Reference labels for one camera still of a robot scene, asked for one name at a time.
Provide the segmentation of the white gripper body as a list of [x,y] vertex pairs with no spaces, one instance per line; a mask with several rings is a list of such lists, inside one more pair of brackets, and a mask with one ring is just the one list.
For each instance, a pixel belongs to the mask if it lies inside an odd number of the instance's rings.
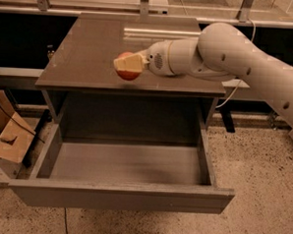
[[144,51],[146,68],[157,76],[171,75],[167,55],[170,44],[171,42],[167,40],[156,42]]

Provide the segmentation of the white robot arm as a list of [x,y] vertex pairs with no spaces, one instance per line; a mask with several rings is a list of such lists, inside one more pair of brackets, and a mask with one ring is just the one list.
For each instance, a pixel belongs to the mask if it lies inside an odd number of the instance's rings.
[[189,75],[224,82],[238,78],[293,128],[293,67],[258,49],[232,25],[208,25],[198,37],[154,43],[114,60],[119,74],[149,70],[157,76]]

